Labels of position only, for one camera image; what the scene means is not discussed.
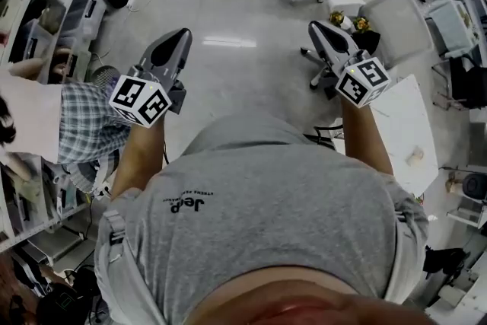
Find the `white office chair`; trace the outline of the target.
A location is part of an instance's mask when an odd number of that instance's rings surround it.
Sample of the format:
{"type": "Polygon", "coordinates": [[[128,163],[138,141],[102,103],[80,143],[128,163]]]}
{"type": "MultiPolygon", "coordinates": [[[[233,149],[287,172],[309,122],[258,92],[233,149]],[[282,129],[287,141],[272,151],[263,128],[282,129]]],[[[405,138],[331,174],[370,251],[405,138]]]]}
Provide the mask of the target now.
{"type": "MultiPolygon", "coordinates": [[[[370,21],[371,30],[380,34],[380,42],[372,57],[377,57],[387,70],[410,60],[417,60],[434,49],[433,39],[425,17],[415,0],[327,0],[329,15],[341,11],[345,15],[340,27],[350,35],[355,32],[353,20],[364,17],[370,21]]],[[[338,78],[331,71],[331,64],[319,57],[315,48],[300,48],[301,55],[320,66],[309,87],[325,85],[326,96],[333,99],[338,78]]]]}

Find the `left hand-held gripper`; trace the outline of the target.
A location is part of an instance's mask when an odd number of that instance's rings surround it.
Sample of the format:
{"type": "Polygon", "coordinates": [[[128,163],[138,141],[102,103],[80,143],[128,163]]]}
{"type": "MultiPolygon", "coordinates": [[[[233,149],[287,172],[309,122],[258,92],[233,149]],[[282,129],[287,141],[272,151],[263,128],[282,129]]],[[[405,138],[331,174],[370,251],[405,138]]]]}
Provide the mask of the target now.
{"type": "Polygon", "coordinates": [[[192,45],[188,28],[172,30],[151,43],[138,65],[119,77],[110,106],[125,120],[150,128],[167,111],[178,114],[186,89],[178,80],[192,45]]]}

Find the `table with pale green cloth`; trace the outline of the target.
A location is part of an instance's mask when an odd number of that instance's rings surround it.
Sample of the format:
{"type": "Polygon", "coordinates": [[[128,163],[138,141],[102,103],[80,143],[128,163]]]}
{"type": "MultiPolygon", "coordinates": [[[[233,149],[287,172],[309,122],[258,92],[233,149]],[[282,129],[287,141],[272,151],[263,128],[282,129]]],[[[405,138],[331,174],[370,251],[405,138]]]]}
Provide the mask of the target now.
{"type": "Polygon", "coordinates": [[[479,43],[479,34],[461,1],[435,0],[427,13],[444,42],[446,57],[468,53],[479,43]]]}

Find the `small black round fan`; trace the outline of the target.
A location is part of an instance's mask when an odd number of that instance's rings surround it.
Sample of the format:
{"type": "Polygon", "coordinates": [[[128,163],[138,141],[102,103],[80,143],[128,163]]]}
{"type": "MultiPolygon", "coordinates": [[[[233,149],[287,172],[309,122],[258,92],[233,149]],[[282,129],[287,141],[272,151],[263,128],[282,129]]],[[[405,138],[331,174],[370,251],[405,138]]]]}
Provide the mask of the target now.
{"type": "Polygon", "coordinates": [[[468,174],[463,179],[462,191],[471,199],[487,202],[487,174],[468,174]]]}

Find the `person's left forearm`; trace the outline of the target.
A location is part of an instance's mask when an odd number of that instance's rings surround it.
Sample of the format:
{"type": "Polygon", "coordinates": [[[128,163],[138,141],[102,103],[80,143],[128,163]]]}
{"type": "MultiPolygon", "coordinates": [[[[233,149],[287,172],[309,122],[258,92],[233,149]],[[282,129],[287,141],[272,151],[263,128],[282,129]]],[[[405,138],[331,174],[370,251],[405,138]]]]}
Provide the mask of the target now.
{"type": "Polygon", "coordinates": [[[115,200],[132,188],[144,190],[149,180],[158,174],[164,163],[163,114],[150,128],[134,124],[119,160],[110,200],[115,200]]]}

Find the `white floor fan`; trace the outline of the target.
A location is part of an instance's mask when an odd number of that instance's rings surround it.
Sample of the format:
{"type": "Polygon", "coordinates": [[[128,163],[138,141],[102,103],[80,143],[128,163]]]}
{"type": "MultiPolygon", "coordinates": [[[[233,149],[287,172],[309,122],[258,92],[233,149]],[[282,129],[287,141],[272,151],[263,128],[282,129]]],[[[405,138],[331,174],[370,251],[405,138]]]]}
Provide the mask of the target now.
{"type": "Polygon", "coordinates": [[[100,68],[92,71],[89,78],[89,82],[98,86],[99,88],[106,89],[109,86],[114,86],[120,77],[120,72],[109,65],[102,65],[100,68]]]}

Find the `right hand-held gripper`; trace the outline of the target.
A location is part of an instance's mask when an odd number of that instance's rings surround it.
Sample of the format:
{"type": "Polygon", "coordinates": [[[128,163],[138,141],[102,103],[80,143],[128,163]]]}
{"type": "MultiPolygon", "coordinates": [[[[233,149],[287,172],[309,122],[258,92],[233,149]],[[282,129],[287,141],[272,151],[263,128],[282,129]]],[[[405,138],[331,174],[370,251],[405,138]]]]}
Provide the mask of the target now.
{"type": "Polygon", "coordinates": [[[349,33],[329,22],[311,21],[308,34],[338,78],[336,91],[348,102],[357,108],[367,106],[388,88],[391,78],[383,64],[359,49],[349,33]]]}

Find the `black mesh office chair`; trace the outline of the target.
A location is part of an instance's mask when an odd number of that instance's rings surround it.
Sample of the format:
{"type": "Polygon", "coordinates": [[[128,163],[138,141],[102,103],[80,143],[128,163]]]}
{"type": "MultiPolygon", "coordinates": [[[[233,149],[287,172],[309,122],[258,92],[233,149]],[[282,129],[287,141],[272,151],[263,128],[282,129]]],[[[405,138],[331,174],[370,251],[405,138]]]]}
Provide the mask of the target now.
{"type": "Polygon", "coordinates": [[[487,107],[487,68],[470,55],[449,59],[451,88],[449,104],[459,110],[487,107]]]}

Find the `black bag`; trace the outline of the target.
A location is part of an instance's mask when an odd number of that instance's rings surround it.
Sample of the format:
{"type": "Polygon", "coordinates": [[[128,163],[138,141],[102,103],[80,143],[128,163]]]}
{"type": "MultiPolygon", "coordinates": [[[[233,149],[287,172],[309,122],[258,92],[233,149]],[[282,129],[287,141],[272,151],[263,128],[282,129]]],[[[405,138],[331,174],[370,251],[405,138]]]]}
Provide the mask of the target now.
{"type": "Polygon", "coordinates": [[[380,34],[372,30],[355,31],[352,33],[352,39],[359,49],[366,50],[372,56],[379,45],[380,34]]]}

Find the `person's right forearm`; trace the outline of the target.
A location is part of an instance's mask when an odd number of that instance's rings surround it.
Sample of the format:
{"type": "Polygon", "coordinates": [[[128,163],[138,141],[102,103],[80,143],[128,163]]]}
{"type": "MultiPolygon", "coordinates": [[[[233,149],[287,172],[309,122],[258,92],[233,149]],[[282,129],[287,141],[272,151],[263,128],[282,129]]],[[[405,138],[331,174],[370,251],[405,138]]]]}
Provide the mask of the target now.
{"type": "Polygon", "coordinates": [[[341,97],[345,154],[393,176],[393,167],[369,106],[357,108],[341,97]]]}

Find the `white marble table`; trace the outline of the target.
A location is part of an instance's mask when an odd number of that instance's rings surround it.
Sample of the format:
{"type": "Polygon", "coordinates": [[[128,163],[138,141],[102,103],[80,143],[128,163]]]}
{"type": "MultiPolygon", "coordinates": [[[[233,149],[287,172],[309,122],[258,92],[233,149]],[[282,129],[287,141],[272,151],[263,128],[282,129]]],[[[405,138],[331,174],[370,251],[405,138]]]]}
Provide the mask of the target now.
{"type": "Polygon", "coordinates": [[[416,206],[438,175],[434,140],[425,104],[415,77],[395,84],[369,106],[393,167],[393,176],[383,174],[355,158],[342,158],[329,172],[333,186],[349,193],[366,190],[373,176],[383,175],[408,194],[416,206]],[[407,157],[414,147],[424,151],[422,161],[410,167],[407,157]]]}

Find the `small beige object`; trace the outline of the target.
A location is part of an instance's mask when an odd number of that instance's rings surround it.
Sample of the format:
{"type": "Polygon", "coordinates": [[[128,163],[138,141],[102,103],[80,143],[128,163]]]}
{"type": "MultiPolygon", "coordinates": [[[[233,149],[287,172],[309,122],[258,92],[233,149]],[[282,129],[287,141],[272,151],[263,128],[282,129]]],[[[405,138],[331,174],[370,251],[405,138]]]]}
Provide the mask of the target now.
{"type": "Polygon", "coordinates": [[[416,146],[412,150],[411,154],[407,157],[406,163],[410,167],[414,167],[414,166],[418,165],[422,161],[423,158],[424,158],[424,151],[423,151],[423,149],[420,148],[420,147],[418,147],[418,146],[416,146]]]}

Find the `person's grey t-shirt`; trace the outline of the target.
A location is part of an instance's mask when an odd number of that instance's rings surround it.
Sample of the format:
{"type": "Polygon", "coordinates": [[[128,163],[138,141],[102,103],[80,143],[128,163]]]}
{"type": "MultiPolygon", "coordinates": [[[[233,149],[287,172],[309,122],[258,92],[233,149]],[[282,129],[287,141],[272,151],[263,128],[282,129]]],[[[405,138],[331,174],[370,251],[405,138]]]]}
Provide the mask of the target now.
{"type": "Polygon", "coordinates": [[[422,276],[428,219],[381,174],[361,192],[335,188],[329,172],[346,157],[273,117],[204,128],[100,220],[95,273],[113,321],[183,325],[219,286],[277,266],[403,303],[422,276]]]}

